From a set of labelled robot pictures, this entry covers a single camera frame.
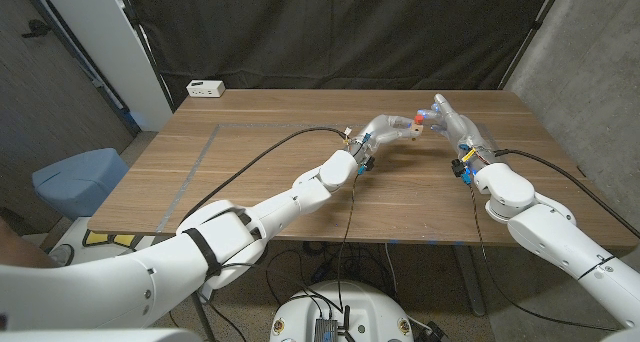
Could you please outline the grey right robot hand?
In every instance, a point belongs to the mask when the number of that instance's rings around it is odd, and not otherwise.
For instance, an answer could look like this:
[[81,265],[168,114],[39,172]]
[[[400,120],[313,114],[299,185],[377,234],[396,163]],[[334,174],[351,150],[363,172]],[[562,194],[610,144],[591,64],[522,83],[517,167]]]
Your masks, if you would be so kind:
[[465,115],[456,112],[442,94],[435,95],[434,103],[429,109],[418,110],[416,120],[424,127],[429,127],[444,136],[460,160],[475,151],[467,160],[474,170],[499,162],[476,124]]

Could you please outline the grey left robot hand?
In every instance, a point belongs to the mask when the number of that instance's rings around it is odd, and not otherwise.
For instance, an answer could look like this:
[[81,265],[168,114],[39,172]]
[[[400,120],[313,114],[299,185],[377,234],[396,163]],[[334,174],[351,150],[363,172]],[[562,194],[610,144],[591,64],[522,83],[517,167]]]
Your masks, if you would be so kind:
[[418,138],[422,130],[423,128],[418,127],[411,118],[382,114],[371,120],[352,138],[345,150],[356,159],[372,156],[381,145],[398,139]]

